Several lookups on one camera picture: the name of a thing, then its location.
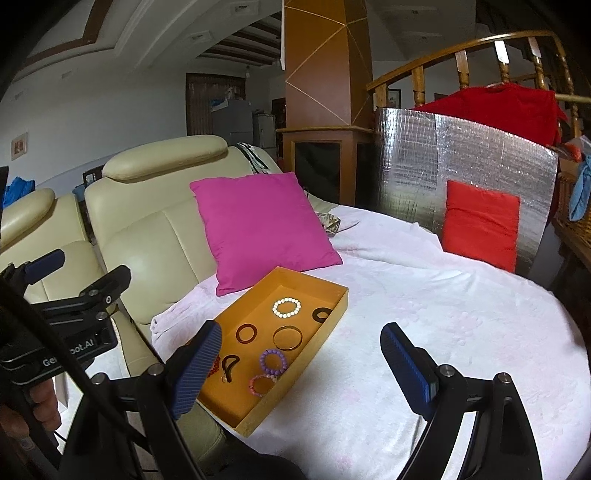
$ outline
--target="orange tray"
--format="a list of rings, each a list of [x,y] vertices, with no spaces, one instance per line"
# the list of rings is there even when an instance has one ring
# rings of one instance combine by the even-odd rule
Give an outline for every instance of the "orange tray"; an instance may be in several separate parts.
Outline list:
[[[236,355],[240,360],[231,369],[232,382],[224,381],[225,373],[220,366],[203,384],[199,401],[237,433],[248,437],[289,391],[320,350],[347,309],[348,291],[346,287],[303,273],[281,267],[274,269],[215,318],[222,327],[220,359],[226,355]],[[285,297],[299,300],[301,310],[297,315],[282,319],[273,313],[272,308],[277,300]],[[312,312],[318,307],[333,310],[323,323],[312,318]],[[292,308],[293,304],[288,303],[280,305],[279,311],[285,310],[286,313]],[[250,323],[257,329],[255,339],[247,344],[240,343],[236,338],[237,329],[245,323]],[[299,333],[286,329],[277,333],[275,345],[273,335],[278,328],[285,325],[293,325],[301,330],[302,343],[295,350],[283,352],[289,366],[276,384],[267,379],[255,383],[255,388],[260,393],[267,390],[263,397],[256,397],[249,390],[249,381],[256,375],[264,374],[259,364],[261,354],[266,349],[278,346],[290,348],[300,340]],[[252,333],[253,330],[246,327],[241,331],[241,338],[247,340]],[[267,365],[270,368],[279,368],[277,356],[267,357]]]

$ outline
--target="finger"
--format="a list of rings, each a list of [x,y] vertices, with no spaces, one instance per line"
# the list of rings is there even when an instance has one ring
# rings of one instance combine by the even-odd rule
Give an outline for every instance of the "finger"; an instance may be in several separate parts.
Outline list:
[[[35,385],[30,391],[29,394],[31,399],[35,403],[43,403],[45,400],[48,400],[50,397],[55,397],[56,393],[53,390],[53,381],[51,379],[45,380],[43,383]]]
[[[61,426],[61,416],[60,413],[58,411],[56,411],[54,413],[53,418],[44,421],[43,422],[43,427],[48,431],[48,432],[54,432],[55,430],[57,430],[59,427]]]
[[[33,415],[40,422],[52,419],[56,413],[59,412],[57,410],[57,398],[55,395],[33,408]]]
[[[22,438],[29,435],[29,427],[24,418],[5,405],[0,405],[0,425],[9,437]]]

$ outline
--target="sofa headrest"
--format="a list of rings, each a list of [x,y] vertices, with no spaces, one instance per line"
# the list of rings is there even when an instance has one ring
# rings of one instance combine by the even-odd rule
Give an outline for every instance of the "sofa headrest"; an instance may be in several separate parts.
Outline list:
[[[120,181],[139,179],[204,163],[227,151],[226,141],[215,135],[171,138],[115,155],[103,167],[103,176]]]
[[[0,249],[43,220],[55,199],[56,194],[53,190],[40,189],[6,207],[0,226]]]

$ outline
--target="black and white fabric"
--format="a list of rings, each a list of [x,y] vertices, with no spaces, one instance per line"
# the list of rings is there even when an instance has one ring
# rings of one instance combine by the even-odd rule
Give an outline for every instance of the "black and white fabric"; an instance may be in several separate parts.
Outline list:
[[[246,157],[248,163],[251,165],[251,169],[253,173],[264,173],[269,174],[271,170],[269,167],[261,160],[261,158],[256,154],[256,150],[252,145],[249,145],[244,142],[238,142],[236,144],[236,148],[242,152],[242,155]]]

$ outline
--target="white pearl bracelet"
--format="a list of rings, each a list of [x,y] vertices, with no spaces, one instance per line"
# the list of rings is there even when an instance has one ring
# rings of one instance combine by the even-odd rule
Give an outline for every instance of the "white pearl bracelet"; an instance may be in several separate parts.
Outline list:
[[[279,310],[277,310],[277,307],[285,302],[290,302],[290,303],[295,304],[295,309],[293,309],[291,312],[288,312],[288,313],[281,313]],[[286,318],[292,317],[294,315],[297,315],[297,313],[300,311],[300,308],[301,308],[301,303],[299,300],[292,299],[291,297],[285,297],[284,299],[277,300],[275,302],[275,304],[273,305],[273,313],[275,315],[277,315],[280,319],[286,319]]]

